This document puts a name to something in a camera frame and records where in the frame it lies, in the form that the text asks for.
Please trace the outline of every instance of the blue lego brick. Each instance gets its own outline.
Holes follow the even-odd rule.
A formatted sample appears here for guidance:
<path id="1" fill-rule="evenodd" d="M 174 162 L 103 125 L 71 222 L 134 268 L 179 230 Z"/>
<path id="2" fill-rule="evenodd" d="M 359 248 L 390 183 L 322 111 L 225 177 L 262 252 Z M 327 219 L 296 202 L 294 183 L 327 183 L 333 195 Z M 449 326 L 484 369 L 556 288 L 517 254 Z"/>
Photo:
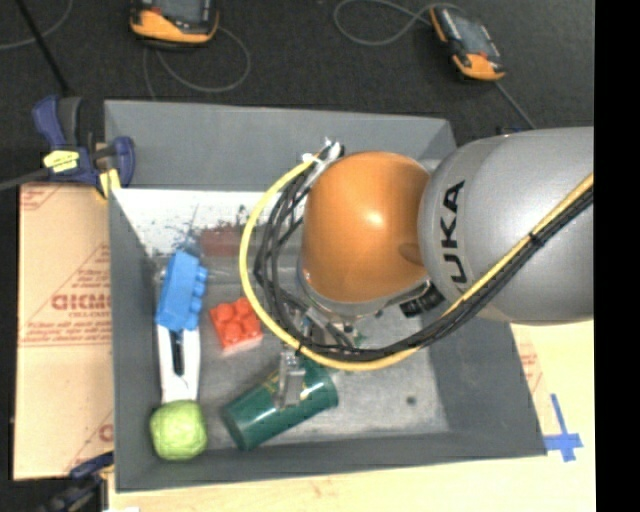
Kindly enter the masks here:
<path id="1" fill-rule="evenodd" d="M 205 292 L 207 269 L 200 260 L 176 251 L 167 264 L 155 321 L 170 331 L 189 331 L 198 326 Z"/>

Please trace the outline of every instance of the orange lego brick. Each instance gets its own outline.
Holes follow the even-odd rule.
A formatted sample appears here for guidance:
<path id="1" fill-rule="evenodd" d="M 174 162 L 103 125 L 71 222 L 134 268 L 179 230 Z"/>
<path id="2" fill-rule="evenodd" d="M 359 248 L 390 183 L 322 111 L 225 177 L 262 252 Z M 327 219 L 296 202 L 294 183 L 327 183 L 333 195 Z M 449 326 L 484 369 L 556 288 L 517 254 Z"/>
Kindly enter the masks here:
<path id="1" fill-rule="evenodd" d="M 248 350 L 263 338 L 260 319 L 246 297 L 235 302 L 222 302 L 209 310 L 223 354 Z"/>

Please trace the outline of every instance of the green cylinder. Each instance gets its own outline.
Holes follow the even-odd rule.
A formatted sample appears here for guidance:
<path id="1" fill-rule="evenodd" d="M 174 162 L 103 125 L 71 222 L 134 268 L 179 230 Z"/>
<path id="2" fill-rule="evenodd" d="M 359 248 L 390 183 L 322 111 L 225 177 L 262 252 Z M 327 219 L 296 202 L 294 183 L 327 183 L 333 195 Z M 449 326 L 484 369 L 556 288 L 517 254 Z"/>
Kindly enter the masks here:
<path id="1" fill-rule="evenodd" d="M 311 361 L 305 361 L 305 368 L 301 400 L 297 405 L 276 407 L 279 372 L 275 371 L 262 384 L 222 408 L 222 421 L 239 449 L 251 450 L 338 405 L 338 393 L 327 370 Z"/>

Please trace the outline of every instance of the gray tray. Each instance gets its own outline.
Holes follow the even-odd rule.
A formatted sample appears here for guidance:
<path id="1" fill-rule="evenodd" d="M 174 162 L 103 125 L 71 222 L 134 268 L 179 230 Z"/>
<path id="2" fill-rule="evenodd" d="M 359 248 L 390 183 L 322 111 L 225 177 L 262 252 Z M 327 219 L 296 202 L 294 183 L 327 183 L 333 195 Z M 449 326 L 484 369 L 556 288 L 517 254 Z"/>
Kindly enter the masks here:
<path id="1" fill-rule="evenodd" d="M 221 199 L 221 191 L 264 190 L 296 163 L 297 156 L 319 149 L 321 134 L 339 133 L 341 142 L 354 151 L 385 149 L 421 160 L 441 159 L 455 145 L 446 122 L 418 117 L 116 103 L 107 105 L 108 138 L 133 136 L 139 157 L 138 183 L 114 194 L 110 202 L 118 490 L 545 453 L 509 326 L 479 318 L 385 370 L 336 375 L 337 408 L 251 452 L 237 450 L 220 422 L 219 408 L 274 369 L 280 343 L 267 332 L 259 347 L 221 357 L 206 311 L 241 295 L 237 258 L 231 256 L 204 260 L 210 279 L 200 324 L 200 402 L 208 422 L 208 450 L 184 463 L 158 458 L 148 432 L 149 415 L 160 402 L 153 338 L 157 272 L 186 227 L 193 221 L 198 231 L 235 218 L 238 198 L 230 199 L 231 194 Z M 194 113 L 195 126 L 193 117 L 185 121 Z M 293 129 L 302 120 L 308 130 Z M 188 146 L 195 155 L 190 154 L 184 142 L 168 135 L 180 133 L 176 125 L 186 134 L 198 132 L 194 137 L 200 142 L 206 126 L 213 139 L 220 134 L 226 148 L 223 151 L 216 142 L 194 149 L 199 146 L 191 141 Z M 247 147 L 260 149 L 262 158 L 247 153 Z M 175 172 L 175 153 L 189 172 Z M 201 167 L 205 162 L 206 172 Z M 251 197 L 243 200 L 245 206 Z M 294 240 L 284 258 L 285 273 L 288 268 L 292 274 L 295 254 Z M 408 321 L 399 310 L 389 309 L 361 329 L 372 341 L 376 336 L 397 339 L 437 313 Z"/>

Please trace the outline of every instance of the black carpet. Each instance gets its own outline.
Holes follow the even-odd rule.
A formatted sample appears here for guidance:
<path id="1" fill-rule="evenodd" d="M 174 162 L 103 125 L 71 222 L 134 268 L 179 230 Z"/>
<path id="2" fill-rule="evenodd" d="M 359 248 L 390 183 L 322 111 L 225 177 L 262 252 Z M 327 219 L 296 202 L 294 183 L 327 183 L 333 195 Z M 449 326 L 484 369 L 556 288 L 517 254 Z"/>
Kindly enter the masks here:
<path id="1" fill-rule="evenodd" d="M 69 0 L 23 1 L 42 32 L 54 26 L 69 6 Z M 421 0 L 394 1 L 414 12 L 426 5 Z M 127 0 L 75 0 L 64 23 L 45 41 L 68 85 L 84 98 L 82 133 L 91 131 L 96 140 L 104 135 L 105 99 L 152 96 L 157 100 L 445 118 L 451 122 L 458 145 L 496 135 L 501 129 L 594 124 L 595 0 L 454 3 L 485 22 L 508 69 L 499 84 L 526 118 L 495 84 L 460 80 L 445 49 L 423 23 L 415 23 L 389 45 L 352 42 L 333 20 L 339 0 L 219 0 L 222 30 L 209 48 L 164 57 L 179 76 L 195 86 L 221 89 L 215 93 L 183 85 L 167 73 L 154 51 L 144 49 L 128 29 Z M 340 11 L 344 29 L 369 40 L 390 37 L 408 21 L 407 15 L 371 2 L 349 4 Z M 41 152 L 47 147 L 33 126 L 30 110 L 43 97 L 61 93 L 38 45 L 18 44 L 30 37 L 16 1 L 3 0 L 2 181 L 40 166 Z M 248 69 L 239 42 L 249 52 Z M 11 482 L 17 216 L 16 191 L 0 192 L 1 511 L 31 509 L 66 483 Z M 42 258 L 46 265 L 46 255 Z"/>

